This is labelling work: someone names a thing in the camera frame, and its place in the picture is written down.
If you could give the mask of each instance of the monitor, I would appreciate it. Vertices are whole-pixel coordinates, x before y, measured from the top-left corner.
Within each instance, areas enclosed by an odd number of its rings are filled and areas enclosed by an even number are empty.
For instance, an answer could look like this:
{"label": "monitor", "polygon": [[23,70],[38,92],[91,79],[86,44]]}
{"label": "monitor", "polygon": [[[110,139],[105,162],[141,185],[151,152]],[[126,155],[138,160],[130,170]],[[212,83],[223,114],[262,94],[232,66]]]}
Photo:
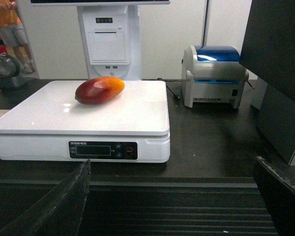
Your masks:
{"label": "monitor", "polygon": [[252,0],[239,63],[295,102],[295,0]]}
{"label": "monitor", "polygon": [[34,6],[104,6],[169,4],[169,0],[30,0]]}

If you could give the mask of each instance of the white scale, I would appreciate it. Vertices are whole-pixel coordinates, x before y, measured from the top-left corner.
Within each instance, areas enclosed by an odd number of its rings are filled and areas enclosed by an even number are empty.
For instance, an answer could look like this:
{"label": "white scale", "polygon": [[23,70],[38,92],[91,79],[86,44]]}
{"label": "white scale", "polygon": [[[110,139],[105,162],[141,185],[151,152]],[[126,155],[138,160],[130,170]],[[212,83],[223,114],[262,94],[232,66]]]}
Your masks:
{"label": "white scale", "polygon": [[124,81],[101,105],[74,99],[84,81],[53,81],[0,118],[0,159],[165,162],[170,125],[163,81]]}

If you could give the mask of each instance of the label printer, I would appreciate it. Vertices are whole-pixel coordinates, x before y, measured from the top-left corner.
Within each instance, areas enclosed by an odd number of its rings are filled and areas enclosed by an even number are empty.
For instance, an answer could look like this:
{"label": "label printer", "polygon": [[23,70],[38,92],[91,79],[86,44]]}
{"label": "label printer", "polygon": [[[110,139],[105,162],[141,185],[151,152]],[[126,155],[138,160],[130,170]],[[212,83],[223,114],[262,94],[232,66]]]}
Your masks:
{"label": "label printer", "polygon": [[190,46],[184,51],[181,90],[185,106],[230,103],[238,108],[249,72],[231,46]]}

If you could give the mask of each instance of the black panel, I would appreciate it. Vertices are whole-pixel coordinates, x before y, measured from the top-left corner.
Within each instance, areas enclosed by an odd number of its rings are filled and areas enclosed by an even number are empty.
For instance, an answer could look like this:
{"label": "black panel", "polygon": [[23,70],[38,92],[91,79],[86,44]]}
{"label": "black panel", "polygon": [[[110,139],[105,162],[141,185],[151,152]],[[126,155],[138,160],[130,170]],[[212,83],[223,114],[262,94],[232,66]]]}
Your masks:
{"label": "black panel", "polygon": [[113,3],[113,2],[162,2],[169,0],[30,0],[31,3]]}
{"label": "black panel", "polygon": [[72,159],[137,160],[136,142],[69,142]]}
{"label": "black panel", "polygon": [[295,102],[295,0],[253,0],[240,64]]}

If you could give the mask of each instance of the dark countertop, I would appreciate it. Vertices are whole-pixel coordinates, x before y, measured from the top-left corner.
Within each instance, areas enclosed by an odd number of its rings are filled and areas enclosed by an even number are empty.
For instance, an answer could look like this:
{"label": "dark countertop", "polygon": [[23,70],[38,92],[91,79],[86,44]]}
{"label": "dark countertop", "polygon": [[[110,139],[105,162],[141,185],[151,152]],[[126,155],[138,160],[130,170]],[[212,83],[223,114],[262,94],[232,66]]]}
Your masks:
{"label": "dark countertop", "polygon": [[[0,109],[12,109],[51,80],[31,80],[18,91],[0,91]],[[288,166],[257,130],[258,110],[250,106],[253,90],[245,85],[241,105],[183,104],[180,82],[167,85],[171,129],[171,156],[166,163],[92,162],[92,184],[254,184],[252,168],[258,155],[295,177]],[[0,183],[58,183],[79,162],[2,161]]]}

